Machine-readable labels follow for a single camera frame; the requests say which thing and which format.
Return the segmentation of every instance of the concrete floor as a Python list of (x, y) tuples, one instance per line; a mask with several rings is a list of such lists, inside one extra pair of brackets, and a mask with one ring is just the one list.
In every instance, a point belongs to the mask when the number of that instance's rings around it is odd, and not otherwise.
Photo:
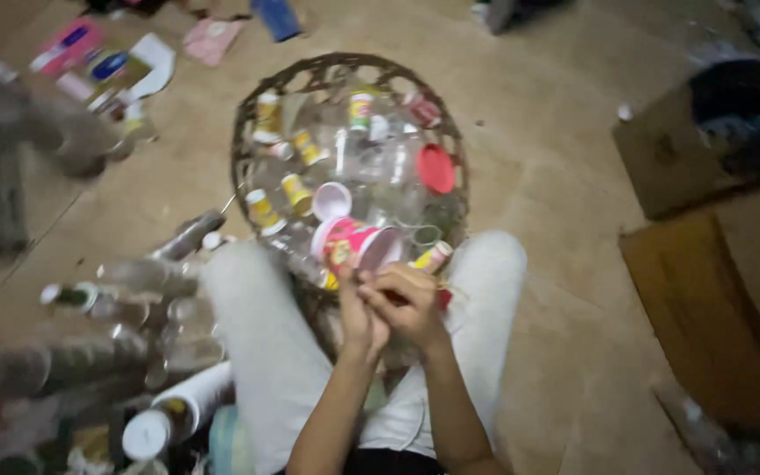
[[(610, 128), (619, 104), (640, 108), (693, 69), (687, 52), (709, 36), (690, 20), (732, 31), (731, 20), (710, 0), (578, 0), (493, 37), (469, 0), (311, 5), (307, 39), (273, 44), (255, 20), (217, 69), (179, 57), (148, 103), (161, 139), (95, 183), (29, 166), (36, 242), (0, 269), (3, 341), (83, 331), (39, 306), (42, 286), (89, 280), (230, 198), (234, 107), (260, 78), (328, 51), (371, 52), (448, 104), (470, 157), (471, 230), (506, 229), (529, 255), (499, 422), (515, 472), (699, 473), (648, 389), (670, 368), (618, 252), (618, 233), (645, 222)], [(177, 44), (181, 20), (154, 21)], [(229, 217), (227, 232), (249, 236), (236, 206)]]

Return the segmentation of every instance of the light gray pants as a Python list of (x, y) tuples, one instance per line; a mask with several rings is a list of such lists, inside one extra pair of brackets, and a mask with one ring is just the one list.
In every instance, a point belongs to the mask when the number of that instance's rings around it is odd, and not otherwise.
[[(450, 263), (445, 325), (477, 415), (494, 442), (494, 411), (527, 256), (506, 232), (464, 243)], [(202, 275), (227, 342), (241, 417), (248, 420), (257, 473), (282, 469), (333, 369), (301, 317), (288, 280), (258, 244), (220, 248)], [(413, 367), (383, 408), (368, 415), (360, 448), (435, 457), (428, 391)]]

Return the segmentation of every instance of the person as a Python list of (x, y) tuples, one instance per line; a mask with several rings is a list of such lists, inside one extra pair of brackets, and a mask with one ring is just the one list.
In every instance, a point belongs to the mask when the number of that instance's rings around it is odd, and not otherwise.
[[(216, 251), (201, 280), (232, 361), (255, 470), (270, 475), (509, 473), (494, 456), (494, 415), (526, 254), (506, 232), (459, 247), (447, 312), (438, 281), (403, 263), (340, 276), (343, 347), (331, 364), (257, 243)], [(397, 294), (394, 302), (390, 293)], [(390, 332), (420, 350), (388, 403), (362, 414)]]

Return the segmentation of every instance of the hand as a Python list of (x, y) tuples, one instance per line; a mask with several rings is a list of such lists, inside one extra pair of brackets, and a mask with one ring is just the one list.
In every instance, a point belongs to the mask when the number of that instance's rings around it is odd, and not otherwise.
[(363, 273), (361, 280), (360, 297), (422, 352), (449, 342), (436, 305), (438, 281), (434, 276), (395, 262), (376, 275)]
[(344, 343), (340, 357), (356, 357), (376, 365), (380, 351), (388, 343), (388, 324), (357, 295), (354, 270), (343, 265), (339, 275), (339, 300), (342, 309)]

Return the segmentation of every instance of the trash pile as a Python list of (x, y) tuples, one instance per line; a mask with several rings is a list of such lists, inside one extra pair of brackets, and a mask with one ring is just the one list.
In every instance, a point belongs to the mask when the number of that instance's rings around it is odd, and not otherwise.
[(332, 291), (346, 263), (407, 260), (433, 273), (453, 252), (444, 239), (462, 201), (449, 153), (426, 139), (441, 110), (421, 92), (349, 71), (322, 94), (264, 92), (256, 112), (241, 185), (249, 218), (301, 279)]

